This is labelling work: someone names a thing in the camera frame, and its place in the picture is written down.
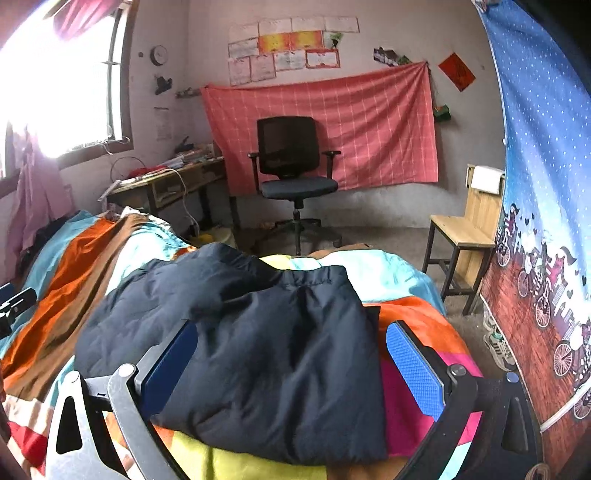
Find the dark navy puffer jacket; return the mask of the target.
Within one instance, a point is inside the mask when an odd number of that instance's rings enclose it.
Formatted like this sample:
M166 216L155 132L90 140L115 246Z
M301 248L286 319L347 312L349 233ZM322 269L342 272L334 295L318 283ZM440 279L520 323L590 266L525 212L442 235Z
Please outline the dark navy puffer jacket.
M378 319L341 266L277 270L214 243L124 278L85 322L74 367L112 374L190 322L197 347L158 426L278 462L372 463L388 455Z

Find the black office chair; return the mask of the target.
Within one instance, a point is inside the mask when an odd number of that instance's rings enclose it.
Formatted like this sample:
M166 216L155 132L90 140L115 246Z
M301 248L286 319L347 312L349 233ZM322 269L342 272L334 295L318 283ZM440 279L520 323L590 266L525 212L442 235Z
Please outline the black office chair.
M317 124L307 116L276 116L256 121L259 150L249 153L256 192L267 200L293 204L293 217L277 221L252 245L258 252L263 242L290 232L294 251L301 255L301 237L315 235L342 247L342 235L322 226L320 219L301 217L304 201L335 193L339 183L332 178L339 150L320 149Z

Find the round wall clock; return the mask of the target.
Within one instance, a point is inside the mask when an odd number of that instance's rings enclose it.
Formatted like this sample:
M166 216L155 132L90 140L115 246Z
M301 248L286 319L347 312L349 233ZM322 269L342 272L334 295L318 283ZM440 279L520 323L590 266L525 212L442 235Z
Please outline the round wall clock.
M155 45L150 50L149 58L154 66L163 66L168 61L168 51L163 45Z

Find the pink hanging garment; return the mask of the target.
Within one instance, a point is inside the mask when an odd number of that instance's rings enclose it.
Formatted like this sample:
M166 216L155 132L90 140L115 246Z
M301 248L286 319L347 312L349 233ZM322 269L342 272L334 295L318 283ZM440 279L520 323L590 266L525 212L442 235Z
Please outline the pink hanging garment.
M74 211L56 160L43 155L37 139L25 129L13 146L22 163L6 240L7 279L14 276L19 258L33 245L36 232Z

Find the paper certificates on wall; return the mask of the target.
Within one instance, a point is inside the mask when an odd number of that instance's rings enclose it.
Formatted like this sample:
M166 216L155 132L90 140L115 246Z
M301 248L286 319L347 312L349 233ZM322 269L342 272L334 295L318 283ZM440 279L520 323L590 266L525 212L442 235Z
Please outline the paper certificates on wall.
M358 34L355 16L266 19L228 29L232 87L276 78L280 72L339 69L342 36Z

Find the wooden desk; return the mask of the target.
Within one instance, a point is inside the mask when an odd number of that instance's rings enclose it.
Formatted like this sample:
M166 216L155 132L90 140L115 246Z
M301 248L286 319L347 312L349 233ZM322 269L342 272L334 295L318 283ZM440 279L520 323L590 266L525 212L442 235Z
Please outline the wooden desk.
M229 189L224 158L193 156L187 159L188 163L176 169L166 166L139 177L114 181L99 202L106 207L130 207L153 216L159 216L165 209L180 203L188 221L202 230L218 224L214 212L225 208L221 223L239 229L235 196L228 194L228 199L223 200L221 206L209 196L211 185L223 184Z

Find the sneakers on floor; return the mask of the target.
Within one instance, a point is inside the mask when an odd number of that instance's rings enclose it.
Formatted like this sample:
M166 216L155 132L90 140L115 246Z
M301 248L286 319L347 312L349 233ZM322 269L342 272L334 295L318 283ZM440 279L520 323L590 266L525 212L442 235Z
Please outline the sneakers on floor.
M509 345L495 320L487 311L483 315L483 326L486 329L483 341L489 349L495 364L505 372L516 371L517 364Z

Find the colourful striped bed quilt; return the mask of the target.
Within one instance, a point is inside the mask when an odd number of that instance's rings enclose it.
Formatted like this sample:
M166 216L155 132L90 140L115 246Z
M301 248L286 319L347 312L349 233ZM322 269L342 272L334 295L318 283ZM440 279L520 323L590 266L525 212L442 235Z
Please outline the colourful striped bed quilt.
M85 211L74 215L41 249L25 284L45 295L60 265L70 262L71 241L84 232L98 233L105 227L104 221ZM125 243L108 287L114 289L150 260L171 260L190 249L173 233L168 223L150 216ZM396 318L402 318L421 342L434 348L446 364L459 363L472 375L480 375L465 342L446 319L443 302L433 281L401 257L366 246L353 246L319 251L304 258L270 255L263 257L263 262L283 270L314 270L332 265L345 267L360 299L381 306L382 330ZM10 396L2 405L8 416L10 435L2 444L29 479L44 476L54 405L63 378L72 366L71 361L66 363L55 377L49 393L41 399L22 400ZM381 352L381 371L389 449L385 462L335 469L294 466L211 448L180 432L159 429L157 433L192 479L391 479L416 452L434 420L422 413L386 350Z

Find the wooden chair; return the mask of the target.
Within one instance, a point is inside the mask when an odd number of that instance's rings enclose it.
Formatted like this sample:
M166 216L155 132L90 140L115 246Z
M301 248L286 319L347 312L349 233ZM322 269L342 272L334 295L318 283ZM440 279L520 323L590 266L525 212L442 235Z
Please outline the wooden chair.
M430 217L427 247L422 270L438 266L445 275L441 298L465 296L463 315L472 312L482 280L496 249L496 231L503 206L505 172L496 168L468 165L468 191L464 214ZM451 246L451 257L432 256L435 235L440 234Z

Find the red diamond paper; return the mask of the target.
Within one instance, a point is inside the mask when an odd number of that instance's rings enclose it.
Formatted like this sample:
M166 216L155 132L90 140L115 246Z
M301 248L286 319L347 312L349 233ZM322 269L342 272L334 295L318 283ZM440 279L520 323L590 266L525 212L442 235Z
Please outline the red diamond paper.
M439 68L460 92L466 90L476 80L474 73L455 52L443 60Z

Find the pink checked wall cloth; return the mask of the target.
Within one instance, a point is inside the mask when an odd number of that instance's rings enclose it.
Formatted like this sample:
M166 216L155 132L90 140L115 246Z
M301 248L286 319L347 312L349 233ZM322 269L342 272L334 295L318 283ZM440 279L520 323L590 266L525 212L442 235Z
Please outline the pink checked wall cloth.
M342 190L439 180L426 63L256 88L208 85L201 97L233 196L256 192L248 157L259 148L256 122L277 116L315 120L321 149L341 153L334 177Z

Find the yellow-lidded plastic tub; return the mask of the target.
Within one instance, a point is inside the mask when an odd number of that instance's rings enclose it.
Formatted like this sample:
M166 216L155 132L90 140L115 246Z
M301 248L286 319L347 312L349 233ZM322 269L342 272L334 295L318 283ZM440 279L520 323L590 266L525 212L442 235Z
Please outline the yellow-lidded plastic tub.
M198 236L190 238L190 244L195 248L211 243L223 243L232 248L236 247L235 235L231 228L224 226L214 226L209 230L201 231Z

